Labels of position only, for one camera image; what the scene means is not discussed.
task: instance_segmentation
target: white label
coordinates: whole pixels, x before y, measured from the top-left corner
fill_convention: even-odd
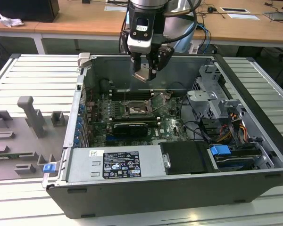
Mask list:
[[[145,32],[147,29],[148,29],[147,26],[142,26],[142,25],[136,26],[136,30],[141,31],[141,32]]]
[[[104,155],[105,150],[90,150],[89,151],[89,157],[93,157],[93,156],[103,156]]]

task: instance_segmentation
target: black plastic cover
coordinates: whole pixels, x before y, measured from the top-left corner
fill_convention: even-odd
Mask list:
[[[167,175],[214,172],[208,155],[208,144],[199,141],[175,141],[160,144],[162,154],[169,157],[171,167]]]

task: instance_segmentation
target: desk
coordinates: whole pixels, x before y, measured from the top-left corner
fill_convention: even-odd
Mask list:
[[[214,4],[218,12],[220,7],[246,8],[252,14],[275,11],[264,5],[265,0],[206,0]],[[118,40],[125,12],[104,11],[105,3],[59,0],[60,11],[53,23],[25,22],[25,26],[7,28],[0,24],[0,36],[33,38],[39,54],[46,49],[42,38],[85,39],[85,40]],[[281,9],[283,2],[274,1],[274,6]],[[224,14],[207,15],[205,25],[212,34],[211,44],[260,46],[283,48],[283,23],[270,22],[264,15],[260,20],[231,19]],[[203,31],[197,30],[194,43],[201,43]]]

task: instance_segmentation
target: warning label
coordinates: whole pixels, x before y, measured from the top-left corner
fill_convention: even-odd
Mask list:
[[[141,165],[138,152],[104,153],[103,178],[141,177]]]

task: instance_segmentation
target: blue latch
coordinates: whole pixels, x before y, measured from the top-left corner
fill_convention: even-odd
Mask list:
[[[54,173],[56,172],[56,164],[47,163],[43,167],[43,173]]]
[[[231,150],[227,145],[214,145],[210,148],[213,155],[216,154],[231,154]]]

